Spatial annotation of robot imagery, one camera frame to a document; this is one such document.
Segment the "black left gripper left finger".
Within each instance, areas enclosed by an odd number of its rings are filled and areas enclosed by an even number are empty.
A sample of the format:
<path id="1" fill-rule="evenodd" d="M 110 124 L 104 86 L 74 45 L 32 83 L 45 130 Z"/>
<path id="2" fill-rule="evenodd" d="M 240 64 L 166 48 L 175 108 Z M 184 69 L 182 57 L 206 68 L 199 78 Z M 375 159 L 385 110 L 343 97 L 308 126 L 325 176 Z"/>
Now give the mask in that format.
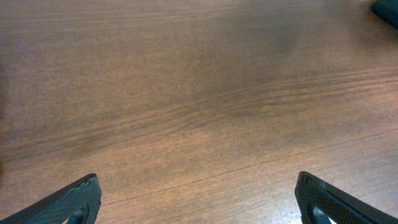
<path id="1" fill-rule="evenodd" d="M 99 180 L 96 174 L 88 174 L 1 220 L 1 224 L 94 224 L 100 206 Z"/>

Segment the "black shorts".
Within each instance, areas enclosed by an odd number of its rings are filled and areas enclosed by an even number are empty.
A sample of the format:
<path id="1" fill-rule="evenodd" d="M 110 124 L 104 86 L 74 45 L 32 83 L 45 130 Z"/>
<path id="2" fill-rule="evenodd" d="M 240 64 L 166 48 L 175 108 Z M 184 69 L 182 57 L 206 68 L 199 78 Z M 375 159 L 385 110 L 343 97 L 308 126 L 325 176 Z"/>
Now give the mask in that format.
<path id="1" fill-rule="evenodd" d="M 371 4 L 371 10 L 382 20 L 397 29 L 397 0 L 376 0 Z"/>

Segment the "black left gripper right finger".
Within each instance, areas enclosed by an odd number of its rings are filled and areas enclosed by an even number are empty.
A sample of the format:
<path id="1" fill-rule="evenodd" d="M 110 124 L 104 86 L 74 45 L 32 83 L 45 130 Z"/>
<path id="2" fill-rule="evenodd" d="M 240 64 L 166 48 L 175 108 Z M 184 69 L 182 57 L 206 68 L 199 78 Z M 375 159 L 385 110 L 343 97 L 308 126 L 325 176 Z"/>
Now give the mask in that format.
<path id="1" fill-rule="evenodd" d="M 299 173 L 295 186 L 295 197 L 304 224 L 397 223 L 397 218 L 364 203 L 308 172 Z"/>

